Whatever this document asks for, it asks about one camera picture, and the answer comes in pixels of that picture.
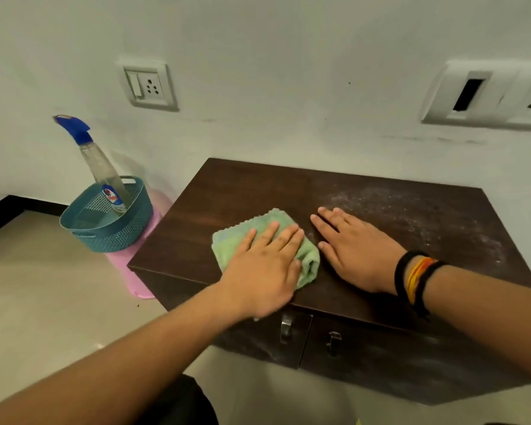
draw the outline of blue plastic basket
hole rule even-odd
[[[61,226],[93,252],[126,249],[142,234],[152,217],[152,203],[142,179],[133,176],[120,178],[134,199],[120,217],[112,210],[99,184],[90,185],[61,215]]]

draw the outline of hand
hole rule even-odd
[[[395,266],[406,250],[372,224],[338,207],[333,211],[319,207],[319,214],[330,222],[311,215],[313,225],[327,240],[319,243],[319,249],[338,275],[364,291],[397,295]]]
[[[254,244],[256,230],[251,229],[228,263],[217,287],[222,287],[240,319],[261,318],[274,313],[289,302],[301,273],[295,255],[304,232],[297,224],[285,228],[272,241],[278,222],[273,222]]]

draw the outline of forearm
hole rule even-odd
[[[431,314],[531,375],[531,289],[446,266],[424,291]]]
[[[0,424],[125,424],[239,315],[218,285],[0,403]]]

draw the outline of tiled floor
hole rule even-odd
[[[0,230],[0,400],[162,313],[57,218],[22,214]],[[187,373],[223,425],[531,425],[531,386],[427,407],[214,347]]]

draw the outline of black wristband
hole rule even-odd
[[[415,289],[415,304],[413,304],[413,310],[415,310],[418,317],[426,318],[429,315],[429,311],[423,302],[423,292],[425,291],[425,286],[427,286],[429,278],[443,265],[448,265],[448,263],[445,261],[433,262],[419,278],[419,284]]]
[[[418,256],[428,257],[428,255],[421,250],[410,250],[409,252],[405,252],[405,255],[397,261],[397,265],[395,266],[395,291],[397,292],[397,297],[402,301],[409,301],[407,298],[407,292],[405,292],[405,268],[414,257]]]

